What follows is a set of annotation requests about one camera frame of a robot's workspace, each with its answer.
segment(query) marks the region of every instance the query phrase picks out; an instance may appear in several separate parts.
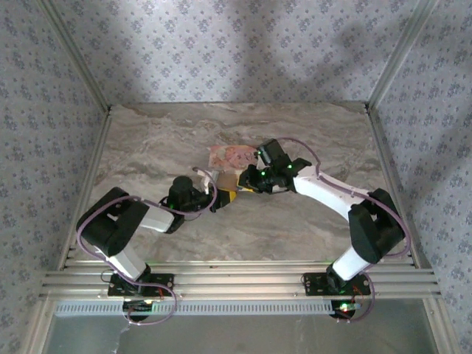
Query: pink packet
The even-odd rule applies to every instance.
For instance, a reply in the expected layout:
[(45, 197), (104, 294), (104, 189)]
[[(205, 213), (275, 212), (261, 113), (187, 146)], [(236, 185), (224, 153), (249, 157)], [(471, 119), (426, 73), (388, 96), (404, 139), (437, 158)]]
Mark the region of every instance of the pink packet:
[(257, 164), (256, 149), (248, 145), (214, 145), (209, 151), (208, 166), (213, 170), (245, 170), (250, 164)]

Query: black bracket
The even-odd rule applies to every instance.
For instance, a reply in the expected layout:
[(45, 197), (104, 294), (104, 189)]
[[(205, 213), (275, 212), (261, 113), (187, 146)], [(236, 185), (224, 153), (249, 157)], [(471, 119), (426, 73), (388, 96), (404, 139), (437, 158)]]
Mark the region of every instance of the black bracket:
[(370, 295), (369, 280), (362, 274), (353, 277), (340, 291), (329, 286), (326, 273), (305, 273), (302, 275), (302, 283), (306, 296)]
[[(170, 289), (174, 286), (174, 274), (147, 274), (145, 282), (165, 285)], [(113, 274), (108, 285), (108, 296), (143, 296), (143, 297), (162, 297), (171, 296), (169, 291), (154, 286), (136, 287), (130, 285), (118, 274)]]

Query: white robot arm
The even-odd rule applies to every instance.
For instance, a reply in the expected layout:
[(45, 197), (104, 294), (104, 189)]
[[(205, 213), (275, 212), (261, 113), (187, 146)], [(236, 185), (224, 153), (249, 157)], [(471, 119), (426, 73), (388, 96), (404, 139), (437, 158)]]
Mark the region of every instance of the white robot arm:
[(326, 175), (304, 159), (291, 161), (276, 139), (260, 145), (257, 154), (265, 167), (249, 166), (240, 176), (241, 187), (266, 193), (286, 188), (315, 199), (348, 221), (351, 246), (327, 268), (327, 280), (334, 291), (340, 291), (365, 268), (378, 263), (405, 238), (395, 219), (378, 206), (383, 204), (397, 213), (385, 190), (369, 192), (355, 188)]

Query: marble surface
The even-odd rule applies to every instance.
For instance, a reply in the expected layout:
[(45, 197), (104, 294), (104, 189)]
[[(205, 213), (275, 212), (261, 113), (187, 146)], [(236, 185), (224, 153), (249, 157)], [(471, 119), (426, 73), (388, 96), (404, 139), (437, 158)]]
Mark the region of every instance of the marble surface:
[[(307, 142), (323, 171), (341, 181), (386, 185), (362, 103), (141, 104), (114, 106), (111, 118), (90, 205), (114, 186), (159, 201), (176, 176), (200, 181), (191, 167), (207, 166), (209, 146), (277, 136)], [(301, 146), (282, 146), (313, 161)], [(332, 260), (350, 244), (341, 216), (294, 193), (240, 193), (172, 235), (138, 229), (131, 242), (146, 260)]]

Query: wire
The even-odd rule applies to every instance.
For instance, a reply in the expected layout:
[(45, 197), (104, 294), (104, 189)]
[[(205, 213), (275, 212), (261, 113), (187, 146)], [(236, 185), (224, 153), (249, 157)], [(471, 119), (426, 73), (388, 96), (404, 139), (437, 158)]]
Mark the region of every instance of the wire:
[(406, 224), (403, 222), (403, 220), (401, 220), (400, 216), (398, 216), (398, 214), (396, 212), (394, 212), (392, 209), (390, 209), (387, 205), (385, 205), (381, 201), (378, 201), (378, 200), (372, 198), (369, 195), (359, 193), (359, 192), (354, 192), (354, 191), (349, 190), (349, 189), (347, 189), (343, 186), (340, 186), (340, 185), (338, 185), (338, 184), (336, 184), (332, 181), (328, 181), (321, 174), (321, 171), (319, 169), (321, 164), (322, 164), (322, 161), (319, 159), (318, 155), (313, 151), (313, 149), (311, 147), (309, 147), (306, 143), (302, 142), (301, 140), (286, 137), (286, 136), (283, 136), (281, 138), (277, 138), (277, 140), (288, 140), (288, 141), (296, 142), (296, 143), (304, 146), (311, 153), (311, 155), (313, 155), (313, 157), (316, 160), (316, 165), (315, 165), (316, 177), (319, 178), (320, 181), (324, 182), (325, 184), (327, 184), (328, 186), (330, 186), (330, 187), (332, 187), (336, 190), (339, 190), (340, 192), (346, 193), (348, 195), (354, 195), (358, 198), (363, 198), (363, 199), (366, 199), (366, 200), (370, 201), (371, 203), (377, 205), (382, 210), (384, 210), (385, 212), (390, 214), (390, 216), (392, 216), (392, 218), (395, 219), (395, 221), (398, 223), (398, 225), (400, 225), (400, 228), (402, 229), (403, 233), (405, 234), (406, 245), (405, 245), (405, 248), (403, 249), (403, 251), (400, 251), (398, 253), (386, 254), (384, 257), (386, 257), (386, 258), (402, 257), (402, 256), (406, 255), (408, 252), (410, 252), (410, 249), (412, 247), (412, 236), (410, 235), (409, 230), (406, 227)]
[[(201, 170), (197, 167), (194, 167), (193, 168), (194, 171), (196, 170)], [(200, 215), (201, 213), (205, 212), (206, 210), (208, 210), (209, 208), (212, 207), (212, 205), (215, 203), (216, 201), (216, 195), (218, 193), (218, 190), (217, 190), (217, 187), (216, 187), (216, 183), (215, 181), (213, 180), (213, 178), (211, 177), (211, 175), (207, 172), (207, 171), (204, 171), (204, 170), (201, 170), (203, 173), (205, 173), (209, 178), (210, 178), (210, 181), (212, 182), (212, 186), (213, 186), (213, 190), (214, 190), (214, 194), (213, 194), (213, 199), (212, 201), (210, 202), (210, 204), (200, 210), (199, 212), (188, 212), (188, 213), (184, 213), (183, 215)], [(131, 320), (131, 318), (127, 318), (127, 320), (129, 321), (129, 323), (132, 323), (134, 325), (138, 325), (138, 326), (149, 326), (149, 325), (158, 325), (158, 324), (161, 324), (162, 322), (165, 322), (167, 321), (170, 317), (173, 316), (173, 314), (176, 312), (176, 309), (177, 309), (177, 296), (176, 296), (176, 293), (174, 293), (174, 291), (167, 287), (166, 285), (162, 285), (162, 284), (158, 284), (156, 282), (137, 282), (136, 280), (134, 279), (131, 279), (129, 278), (126, 274), (124, 274), (123, 272), (121, 272), (115, 265), (111, 264), (110, 262), (107, 261), (106, 257), (104, 255), (101, 255), (99, 253), (95, 253), (95, 252), (92, 252), (90, 251), (87, 246), (83, 243), (83, 239), (82, 239), (82, 232), (83, 230), (87, 227), (87, 225), (89, 225), (98, 215), (102, 214), (104, 211), (106, 211), (109, 207), (112, 207), (113, 205), (115, 204), (118, 204), (122, 201), (127, 201), (127, 200), (135, 200), (135, 201), (139, 201), (141, 200), (140, 197), (138, 196), (135, 196), (135, 195), (127, 195), (127, 196), (124, 196), (124, 197), (120, 197), (120, 198), (116, 198), (114, 199), (113, 201), (110, 201), (108, 202), (107, 204), (103, 205), (102, 207), (100, 207), (99, 209), (95, 210), (93, 213), (91, 213), (87, 219), (84, 220), (84, 222), (79, 226), (78, 230), (77, 230), (77, 244), (79, 245), (79, 247), (85, 252), (87, 253), (89, 256), (93, 257), (93, 258), (97, 258), (98, 260), (102, 260), (103, 262), (107, 263), (111, 269), (113, 269), (121, 278), (123, 278), (126, 282), (128, 282), (129, 284), (132, 284), (132, 285), (135, 285), (135, 286), (148, 286), (148, 287), (153, 287), (153, 288), (158, 288), (158, 289), (162, 289), (162, 290), (166, 290), (170, 295), (171, 297), (173, 298), (173, 306), (172, 306), (172, 309), (170, 310), (170, 312), (163, 318), (163, 319), (160, 319), (160, 320), (157, 320), (157, 321), (153, 321), (153, 322), (135, 322), (133, 320)], [(152, 201), (147, 201), (147, 200), (144, 200), (144, 202), (148, 205), (152, 205), (154, 207), (161, 207), (162, 209), (167, 209), (167, 208), (164, 208), (162, 206), (159, 206), (159, 204), (155, 203), (155, 202), (152, 202)], [(172, 209), (168, 209), (168, 211), (171, 211), (171, 212), (174, 212), (174, 213), (177, 213), (177, 210), (172, 210)]]
[(359, 317), (355, 318), (355, 319), (351, 319), (345, 313), (342, 313), (341, 311), (336, 311), (335, 310), (335, 312), (338, 315), (346, 317), (346, 321), (348, 321), (348, 322), (359, 322), (359, 321), (365, 319), (372, 312), (372, 309), (374, 308), (374, 303), (375, 303), (375, 286), (374, 286), (374, 282), (372, 281), (372, 278), (368, 275), (368, 273), (362, 271), (359, 274), (362, 274), (367, 278), (367, 281), (369, 282), (370, 294), (372, 295), (372, 299), (370, 300), (369, 306), (367, 307), (365, 312), (363, 314), (361, 314)]

